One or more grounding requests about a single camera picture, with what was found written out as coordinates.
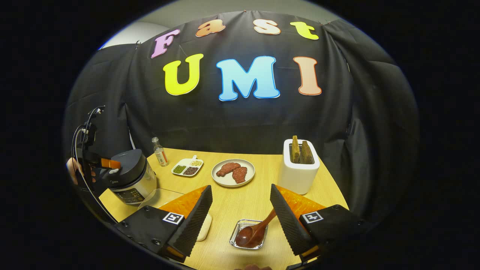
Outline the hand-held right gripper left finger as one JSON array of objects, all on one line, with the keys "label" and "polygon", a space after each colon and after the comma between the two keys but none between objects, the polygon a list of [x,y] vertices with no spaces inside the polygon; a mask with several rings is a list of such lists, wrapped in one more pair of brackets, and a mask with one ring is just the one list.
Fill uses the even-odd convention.
[{"label": "hand-held right gripper left finger", "polygon": [[150,252],[183,263],[191,255],[212,201],[212,188],[207,185],[162,207],[146,205],[114,227]]}]

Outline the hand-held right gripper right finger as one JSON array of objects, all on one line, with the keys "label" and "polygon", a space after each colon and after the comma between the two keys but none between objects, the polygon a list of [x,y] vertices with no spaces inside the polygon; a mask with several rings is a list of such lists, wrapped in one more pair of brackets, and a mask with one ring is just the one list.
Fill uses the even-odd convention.
[{"label": "hand-held right gripper right finger", "polygon": [[302,262],[355,246],[372,223],[335,204],[325,207],[276,184],[270,201],[295,256]]}]

